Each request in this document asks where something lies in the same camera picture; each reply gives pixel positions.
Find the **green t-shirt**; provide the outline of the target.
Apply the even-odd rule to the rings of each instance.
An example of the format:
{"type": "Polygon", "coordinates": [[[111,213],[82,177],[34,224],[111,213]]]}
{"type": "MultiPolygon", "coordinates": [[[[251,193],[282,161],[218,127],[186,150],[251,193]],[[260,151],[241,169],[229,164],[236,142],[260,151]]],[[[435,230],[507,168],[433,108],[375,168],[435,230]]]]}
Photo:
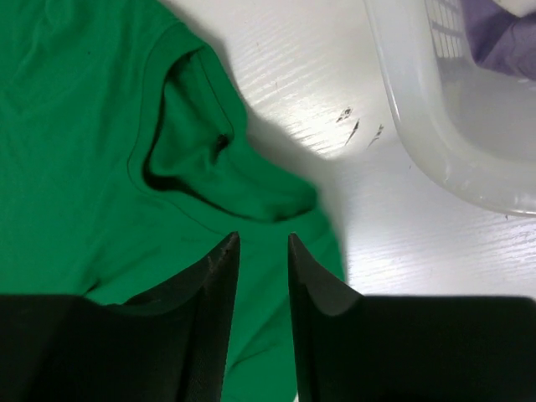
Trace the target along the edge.
{"type": "Polygon", "coordinates": [[[303,179],[249,144],[217,54],[158,1],[1,4],[1,291],[122,303],[235,232],[222,398],[292,401],[287,239],[335,276],[303,179]]]}

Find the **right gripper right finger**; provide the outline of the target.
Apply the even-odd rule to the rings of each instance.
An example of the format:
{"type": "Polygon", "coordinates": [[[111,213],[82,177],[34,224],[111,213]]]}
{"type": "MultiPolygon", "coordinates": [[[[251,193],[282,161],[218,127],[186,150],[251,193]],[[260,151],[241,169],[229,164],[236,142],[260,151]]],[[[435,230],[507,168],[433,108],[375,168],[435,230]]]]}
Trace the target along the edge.
{"type": "Polygon", "coordinates": [[[364,296],[288,239],[302,401],[532,401],[535,302],[364,296]]]}

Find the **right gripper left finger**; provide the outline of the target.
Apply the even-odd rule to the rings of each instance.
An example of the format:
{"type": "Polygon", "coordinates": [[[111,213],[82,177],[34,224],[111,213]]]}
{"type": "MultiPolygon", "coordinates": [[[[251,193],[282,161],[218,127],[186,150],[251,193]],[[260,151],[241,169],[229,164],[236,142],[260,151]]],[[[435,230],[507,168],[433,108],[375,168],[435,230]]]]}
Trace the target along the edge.
{"type": "Polygon", "coordinates": [[[239,264],[232,233],[121,305],[2,296],[2,400],[220,400],[239,264]]]}

